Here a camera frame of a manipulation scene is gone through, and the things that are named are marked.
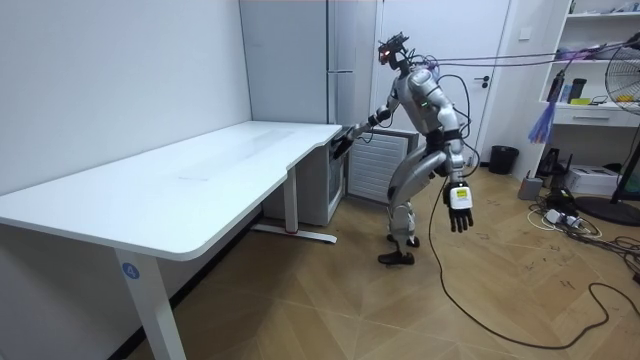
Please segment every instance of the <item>trash can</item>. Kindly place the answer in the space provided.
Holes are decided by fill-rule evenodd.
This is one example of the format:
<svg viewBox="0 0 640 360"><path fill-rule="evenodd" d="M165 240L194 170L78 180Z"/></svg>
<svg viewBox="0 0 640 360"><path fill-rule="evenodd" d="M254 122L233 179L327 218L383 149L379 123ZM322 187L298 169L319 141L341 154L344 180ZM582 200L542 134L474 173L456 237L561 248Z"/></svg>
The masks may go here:
<svg viewBox="0 0 640 360"><path fill-rule="evenodd" d="M489 160L489 172L499 175L511 173L513 164L520 154L518 149L496 145L491 147L491 159Z"/></svg>

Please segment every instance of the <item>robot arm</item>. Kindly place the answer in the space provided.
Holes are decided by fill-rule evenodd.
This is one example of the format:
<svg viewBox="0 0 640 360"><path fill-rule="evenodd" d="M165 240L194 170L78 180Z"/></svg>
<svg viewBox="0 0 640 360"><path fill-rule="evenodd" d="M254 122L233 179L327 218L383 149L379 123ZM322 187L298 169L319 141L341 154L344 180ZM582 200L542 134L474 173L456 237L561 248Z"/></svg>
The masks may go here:
<svg viewBox="0 0 640 360"><path fill-rule="evenodd" d="M366 121L351 126L344 135L331 141L332 147L337 145L337 148L333 153L334 159L340 158L347 151L349 151L349 149L353 145L353 142L362 134L371 131L371 129L373 129L375 126L391 118L393 113L398 108L398 105L400 104L400 102L398 101L398 94L395 89L395 81L393 84L394 85L391 87L391 92L387 97L386 105L379 107L378 110L376 110L376 113L369 116Z"/></svg>
<svg viewBox="0 0 640 360"><path fill-rule="evenodd" d="M435 118L426 119L430 130L427 134L427 153L442 151L446 155L444 174L436 172L449 176L444 202L449 207L451 231L462 232L473 226L473 200L471 189L464 180L464 142L453 103L426 69L413 72L408 86L414 102L417 100L416 105L426 107L427 114L437 114Z"/></svg>

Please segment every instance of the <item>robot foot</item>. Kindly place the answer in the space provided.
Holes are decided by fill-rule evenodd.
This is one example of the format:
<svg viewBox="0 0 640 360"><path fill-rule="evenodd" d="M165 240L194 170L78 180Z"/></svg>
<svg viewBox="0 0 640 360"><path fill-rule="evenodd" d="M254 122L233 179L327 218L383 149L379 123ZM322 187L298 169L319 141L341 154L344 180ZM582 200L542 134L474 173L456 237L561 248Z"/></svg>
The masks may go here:
<svg viewBox="0 0 640 360"><path fill-rule="evenodd" d="M402 255L400 251L395 251L390 254L378 256L378 262L384 265L413 265L416 260L411 253Z"/></svg>
<svg viewBox="0 0 640 360"><path fill-rule="evenodd" d="M397 242L393 236L391 236L391 234L387 235L387 241L395 243ZM419 248L420 247L420 239L418 239L418 237L414 237L413 238L413 242L411 240L407 240L407 246L412 247L412 248Z"/></svg>

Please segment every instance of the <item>desk surface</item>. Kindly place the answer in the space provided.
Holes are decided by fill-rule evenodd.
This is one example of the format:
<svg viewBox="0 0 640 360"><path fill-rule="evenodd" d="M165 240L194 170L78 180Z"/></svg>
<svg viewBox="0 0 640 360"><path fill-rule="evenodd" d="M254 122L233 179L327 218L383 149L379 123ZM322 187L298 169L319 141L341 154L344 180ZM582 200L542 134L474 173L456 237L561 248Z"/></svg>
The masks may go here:
<svg viewBox="0 0 640 360"><path fill-rule="evenodd" d="M248 121L0 197L0 223L185 261L341 127Z"/></svg>

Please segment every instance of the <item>fan grille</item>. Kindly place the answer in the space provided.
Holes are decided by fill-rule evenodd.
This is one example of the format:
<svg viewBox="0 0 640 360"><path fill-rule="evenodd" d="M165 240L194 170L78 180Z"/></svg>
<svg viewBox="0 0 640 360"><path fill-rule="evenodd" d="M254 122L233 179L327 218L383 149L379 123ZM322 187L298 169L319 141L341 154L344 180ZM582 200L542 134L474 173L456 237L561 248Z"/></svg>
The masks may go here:
<svg viewBox="0 0 640 360"><path fill-rule="evenodd" d="M611 101L623 110L640 115L640 51L618 49L607 67L605 85Z"/></svg>

